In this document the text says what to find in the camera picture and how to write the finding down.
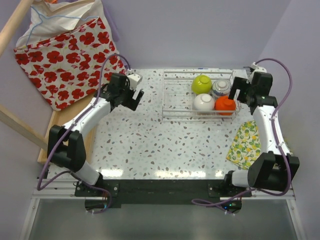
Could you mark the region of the wooden tray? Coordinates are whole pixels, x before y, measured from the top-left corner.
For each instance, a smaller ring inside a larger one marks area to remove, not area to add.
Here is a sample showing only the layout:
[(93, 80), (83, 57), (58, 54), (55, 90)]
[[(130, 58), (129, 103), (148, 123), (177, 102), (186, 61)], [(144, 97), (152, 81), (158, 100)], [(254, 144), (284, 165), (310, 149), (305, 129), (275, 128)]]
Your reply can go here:
[[(92, 100), (94, 94), (87, 95), (86, 97), (78, 100), (77, 102), (73, 103), (72, 105), (64, 108), (60, 111), (53, 111), (47, 131), (45, 134), (45, 140), (48, 142), (49, 139), (49, 131), (53, 125), (63, 125), (69, 120), (73, 119), (78, 113), (80, 113)], [(86, 152), (86, 161), (90, 164), (92, 162), (92, 152), (94, 147), (94, 139), (96, 135), (97, 125), (86, 135), (84, 140), (85, 152)]]

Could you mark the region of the aluminium rail frame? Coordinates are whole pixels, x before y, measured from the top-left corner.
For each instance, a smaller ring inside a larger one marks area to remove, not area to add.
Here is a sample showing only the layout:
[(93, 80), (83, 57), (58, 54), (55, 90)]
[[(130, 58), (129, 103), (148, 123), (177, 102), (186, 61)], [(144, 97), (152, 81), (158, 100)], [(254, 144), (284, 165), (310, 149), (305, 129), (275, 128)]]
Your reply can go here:
[(111, 207), (123, 205), (188, 206), (192, 199), (227, 201), (281, 200), (292, 221), (296, 237), (305, 238), (299, 215), (294, 211), (295, 193), (223, 187), (224, 175), (232, 169), (225, 162), (239, 124), (250, 112), (237, 104), (231, 116), (212, 113), (200, 116), (187, 111), (193, 94), (191, 81), (200, 74), (232, 82), (244, 78), (242, 69), (142, 69), (155, 100), (143, 105), (136, 117), (124, 117), (124, 133), (113, 129), (112, 119), (102, 121), (93, 138), (92, 164), (104, 177), (112, 196)]

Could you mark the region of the lemon print cloth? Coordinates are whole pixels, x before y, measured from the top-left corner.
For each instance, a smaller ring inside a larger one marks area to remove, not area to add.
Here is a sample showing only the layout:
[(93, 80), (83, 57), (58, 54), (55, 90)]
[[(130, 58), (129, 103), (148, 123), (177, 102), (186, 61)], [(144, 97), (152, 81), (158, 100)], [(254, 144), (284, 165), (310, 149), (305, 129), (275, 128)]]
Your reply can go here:
[(248, 170), (261, 154), (258, 126), (254, 120), (238, 129), (226, 159), (242, 170)]

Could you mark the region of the lime green bowl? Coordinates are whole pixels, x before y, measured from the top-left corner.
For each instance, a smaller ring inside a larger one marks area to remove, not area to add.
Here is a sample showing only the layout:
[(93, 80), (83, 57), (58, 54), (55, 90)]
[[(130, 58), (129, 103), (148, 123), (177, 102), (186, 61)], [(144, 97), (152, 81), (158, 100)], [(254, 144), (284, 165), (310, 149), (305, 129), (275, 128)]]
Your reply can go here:
[(196, 94), (208, 94), (212, 89), (212, 81), (207, 75), (198, 75), (191, 84), (191, 90)]

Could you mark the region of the red poppy print bag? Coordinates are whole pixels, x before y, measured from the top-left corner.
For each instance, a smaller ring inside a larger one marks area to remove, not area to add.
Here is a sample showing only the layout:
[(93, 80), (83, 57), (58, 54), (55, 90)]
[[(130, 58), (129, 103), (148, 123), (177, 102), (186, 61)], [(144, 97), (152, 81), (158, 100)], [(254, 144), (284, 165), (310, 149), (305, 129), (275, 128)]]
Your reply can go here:
[(55, 111), (94, 93), (99, 81), (126, 73), (111, 31), (93, 18), (72, 31), (14, 49), (15, 59)]

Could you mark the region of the blue white ceramic bowl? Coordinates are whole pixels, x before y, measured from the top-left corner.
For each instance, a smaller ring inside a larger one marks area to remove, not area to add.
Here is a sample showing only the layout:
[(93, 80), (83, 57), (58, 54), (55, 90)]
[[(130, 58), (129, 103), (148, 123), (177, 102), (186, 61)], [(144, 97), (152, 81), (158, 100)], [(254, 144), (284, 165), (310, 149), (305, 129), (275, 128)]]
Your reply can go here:
[(212, 84), (212, 93), (217, 98), (228, 96), (231, 91), (231, 83), (229, 80), (220, 79)]

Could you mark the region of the white wire dish rack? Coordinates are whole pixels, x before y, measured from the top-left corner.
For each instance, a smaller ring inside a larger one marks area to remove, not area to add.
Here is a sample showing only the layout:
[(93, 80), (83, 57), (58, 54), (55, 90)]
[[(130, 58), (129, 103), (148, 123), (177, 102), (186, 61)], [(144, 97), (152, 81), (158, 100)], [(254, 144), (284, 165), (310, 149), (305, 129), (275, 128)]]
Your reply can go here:
[(246, 78), (244, 69), (187, 68), (165, 69), (162, 81), (162, 118), (172, 122), (230, 122), (237, 117), (242, 107), (236, 101), (231, 115), (221, 115), (217, 110), (196, 110), (193, 101), (196, 94), (192, 91), (192, 82), (199, 76), (208, 76), (214, 83), (218, 80), (234, 82), (235, 77)]

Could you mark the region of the wooden beam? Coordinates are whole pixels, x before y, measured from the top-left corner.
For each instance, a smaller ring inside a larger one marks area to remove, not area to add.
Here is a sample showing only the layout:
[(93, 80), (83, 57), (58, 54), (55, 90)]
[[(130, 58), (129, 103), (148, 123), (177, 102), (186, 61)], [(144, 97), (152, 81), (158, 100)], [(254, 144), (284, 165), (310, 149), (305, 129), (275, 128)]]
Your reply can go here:
[(20, 120), (3, 105), (0, 105), (0, 121), (32, 143), (36, 144), (41, 149), (47, 149), (48, 144), (45, 138), (28, 124)]

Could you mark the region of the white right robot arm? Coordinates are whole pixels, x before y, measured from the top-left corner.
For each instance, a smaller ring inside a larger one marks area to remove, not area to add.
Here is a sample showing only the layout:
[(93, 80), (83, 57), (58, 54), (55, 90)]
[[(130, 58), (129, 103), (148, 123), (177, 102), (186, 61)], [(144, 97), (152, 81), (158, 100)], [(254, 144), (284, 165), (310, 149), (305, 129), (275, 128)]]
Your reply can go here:
[(255, 70), (248, 79), (235, 77), (228, 98), (246, 104), (258, 128), (261, 153), (247, 170), (231, 170), (223, 181), (223, 192), (235, 196), (241, 188), (259, 190), (272, 196), (286, 194), (300, 166), (290, 153), (282, 135), (278, 111), (280, 104), (270, 96), (273, 76)]

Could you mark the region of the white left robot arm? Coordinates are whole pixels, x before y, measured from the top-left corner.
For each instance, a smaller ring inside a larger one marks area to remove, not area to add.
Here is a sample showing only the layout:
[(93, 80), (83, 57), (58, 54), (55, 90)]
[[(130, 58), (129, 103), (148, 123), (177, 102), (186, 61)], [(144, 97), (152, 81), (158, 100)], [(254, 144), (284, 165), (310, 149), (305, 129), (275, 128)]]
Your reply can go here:
[(144, 92), (136, 91), (142, 75), (113, 73), (110, 81), (100, 87), (89, 104), (62, 126), (51, 127), (47, 158), (50, 163), (65, 168), (86, 183), (86, 191), (99, 196), (104, 190), (101, 174), (87, 162), (85, 137), (106, 115), (122, 105), (135, 111)]

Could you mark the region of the white plastic bowl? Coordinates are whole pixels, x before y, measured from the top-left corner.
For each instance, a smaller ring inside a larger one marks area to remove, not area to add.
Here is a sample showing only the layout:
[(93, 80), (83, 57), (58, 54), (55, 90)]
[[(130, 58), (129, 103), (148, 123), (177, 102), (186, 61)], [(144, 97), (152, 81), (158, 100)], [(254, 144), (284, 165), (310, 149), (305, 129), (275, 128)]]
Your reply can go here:
[(213, 111), (215, 100), (211, 95), (202, 93), (194, 98), (192, 105), (196, 111)]

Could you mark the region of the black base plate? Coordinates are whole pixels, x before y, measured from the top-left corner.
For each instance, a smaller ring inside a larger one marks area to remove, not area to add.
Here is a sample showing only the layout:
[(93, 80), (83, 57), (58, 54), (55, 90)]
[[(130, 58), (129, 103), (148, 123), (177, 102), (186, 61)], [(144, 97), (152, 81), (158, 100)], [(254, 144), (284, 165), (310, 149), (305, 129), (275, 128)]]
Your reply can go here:
[(74, 182), (74, 195), (85, 199), (86, 210), (121, 208), (123, 205), (190, 205), (193, 199), (222, 204), (228, 211), (238, 211), (241, 199), (251, 197), (244, 187), (232, 186), (223, 179), (103, 179), (99, 186)]

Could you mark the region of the red orange plastic bowl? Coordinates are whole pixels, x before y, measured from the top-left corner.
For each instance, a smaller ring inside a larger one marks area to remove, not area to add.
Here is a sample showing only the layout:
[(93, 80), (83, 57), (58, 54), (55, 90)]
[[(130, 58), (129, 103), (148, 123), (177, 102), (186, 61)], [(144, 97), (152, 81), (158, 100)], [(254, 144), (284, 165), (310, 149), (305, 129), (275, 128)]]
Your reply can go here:
[(227, 95), (221, 96), (215, 101), (214, 108), (222, 116), (231, 116), (236, 110), (236, 102)]

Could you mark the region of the wooden pole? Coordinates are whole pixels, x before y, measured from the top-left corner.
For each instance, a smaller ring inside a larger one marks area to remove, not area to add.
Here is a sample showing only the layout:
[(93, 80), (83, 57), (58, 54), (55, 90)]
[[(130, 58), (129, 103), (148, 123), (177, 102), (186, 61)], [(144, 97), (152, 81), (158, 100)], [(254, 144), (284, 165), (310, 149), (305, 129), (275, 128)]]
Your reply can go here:
[(0, 56), (3, 55), (33, 0), (21, 0), (0, 32)]

